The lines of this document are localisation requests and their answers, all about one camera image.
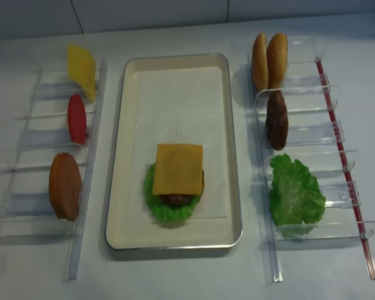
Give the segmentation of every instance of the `gray wall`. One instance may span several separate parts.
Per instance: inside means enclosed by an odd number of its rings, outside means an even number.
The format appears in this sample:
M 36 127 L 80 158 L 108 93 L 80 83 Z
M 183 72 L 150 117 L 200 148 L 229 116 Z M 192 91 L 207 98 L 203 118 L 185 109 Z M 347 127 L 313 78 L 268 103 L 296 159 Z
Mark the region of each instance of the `gray wall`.
M 350 13 L 375 0 L 0 0 L 0 39 Z

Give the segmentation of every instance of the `lettuce leaf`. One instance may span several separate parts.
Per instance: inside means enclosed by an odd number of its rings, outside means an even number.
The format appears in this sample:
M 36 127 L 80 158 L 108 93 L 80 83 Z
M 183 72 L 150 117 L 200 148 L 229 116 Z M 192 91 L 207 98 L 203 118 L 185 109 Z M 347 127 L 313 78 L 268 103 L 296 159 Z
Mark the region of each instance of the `lettuce leaf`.
M 308 167 L 297 159 L 292 162 L 287 154 L 274 156 L 270 165 L 274 179 L 269 192 L 269 208 L 275 225 L 319 222 L 325 212 L 326 199 Z
M 162 223 L 177 222 L 192 216 L 193 209 L 200 201 L 201 195 L 194 196 L 189 204 L 172 207 L 163 203 L 159 196 L 153 195 L 155 164 L 152 164 L 144 179 L 144 197 L 152 215 Z

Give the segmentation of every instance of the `red tomato slice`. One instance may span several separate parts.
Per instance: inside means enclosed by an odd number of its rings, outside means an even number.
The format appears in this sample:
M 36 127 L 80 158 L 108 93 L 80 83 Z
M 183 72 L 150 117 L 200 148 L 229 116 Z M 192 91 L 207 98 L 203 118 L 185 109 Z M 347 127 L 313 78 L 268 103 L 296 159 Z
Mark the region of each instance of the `red tomato slice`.
M 68 129 L 71 140 L 83 145 L 86 139 L 86 112 L 79 94 L 72 95 L 68 104 Z

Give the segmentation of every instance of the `white table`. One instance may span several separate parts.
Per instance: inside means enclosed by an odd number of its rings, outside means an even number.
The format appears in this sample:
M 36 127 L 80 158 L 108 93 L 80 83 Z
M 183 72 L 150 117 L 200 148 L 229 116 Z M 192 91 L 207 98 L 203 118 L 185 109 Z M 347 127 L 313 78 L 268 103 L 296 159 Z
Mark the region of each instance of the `white table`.
M 362 215 L 375 220 L 375 14 L 0 41 L 0 101 L 14 96 L 6 83 L 22 81 L 17 75 L 28 67 L 28 59 L 54 64 L 47 57 L 68 43 L 86 47 L 96 59 L 104 55 L 109 65 L 78 279 L 63 282 L 67 243 L 1 246 L 0 299 L 375 299 L 375 282 L 369 280 L 360 245 L 281 252 L 284 282 L 265 284 L 247 167 L 244 103 L 249 94 L 238 77 L 260 31 L 326 39 L 324 68 L 330 82 L 342 89 L 336 115 L 344 129 L 344 146 L 360 153 L 353 177 Z M 226 257 L 137 260 L 133 252 L 120 256 L 107 247 L 104 229 L 109 154 L 124 66 L 138 57 L 214 52 L 224 54 L 230 65 L 243 236 Z M 375 235 L 370 244 L 375 259 Z

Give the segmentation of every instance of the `red strip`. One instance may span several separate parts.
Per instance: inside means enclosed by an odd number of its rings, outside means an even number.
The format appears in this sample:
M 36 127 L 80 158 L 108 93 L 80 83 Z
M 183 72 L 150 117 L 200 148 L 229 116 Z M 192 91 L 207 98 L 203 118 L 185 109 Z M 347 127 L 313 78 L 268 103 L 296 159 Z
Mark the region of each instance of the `red strip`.
M 317 64 L 317 68 L 318 68 L 318 73 L 321 76 L 322 85 L 323 86 L 328 85 L 328 83 L 326 82 L 325 73 L 324 73 L 324 69 L 323 69 L 323 65 L 321 64 L 321 61 L 319 59 L 317 59 L 316 64 Z M 329 109 L 329 117 L 331 118 L 332 122 L 336 121 L 335 112 L 332 108 L 331 95 L 329 94 L 328 88 L 324 88 L 324 95 L 325 95 L 326 104 L 327 104 L 328 109 Z M 337 138 L 339 138 L 338 132 L 335 132 L 335 135 L 336 135 Z M 340 139 L 338 139 L 337 148 L 339 149 L 339 151 L 344 151 L 343 143 L 340 141 Z M 341 158 L 343 167 L 347 166 L 348 160 L 347 160 L 346 154 L 344 152 L 341 152 L 340 158 Z M 347 182 L 352 181 L 351 174 L 350 174 L 349 170 L 345 170 L 344 175 L 346 177 Z M 360 210 L 360 207 L 358 206 L 357 195 L 356 195 L 355 192 L 352 192 L 350 196 L 351 196 L 351 201 L 353 203 L 354 215 L 356 216 L 356 220 L 357 220 L 357 222 L 362 222 L 363 217 L 361 216 L 361 210 Z M 358 224 L 358 230 L 359 230 L 361 236 L 366 232 L 365 226 L 364 226 L 363 223 Z M 365 260 L 366 260 L 366 264 L 367 264 L 367 267 L 368 267 L 369 276 L 371 277 L 371 280 L 375 280 L 375 265 L 374 265 L 374 260 L 373 260 L 372 254 L 371 254 L 371 250 L 369 248 L 368 239 L 361 238 L 361 243 L 362 243 L 362 248 L 364 249 L 364 255 L 365 255 Z

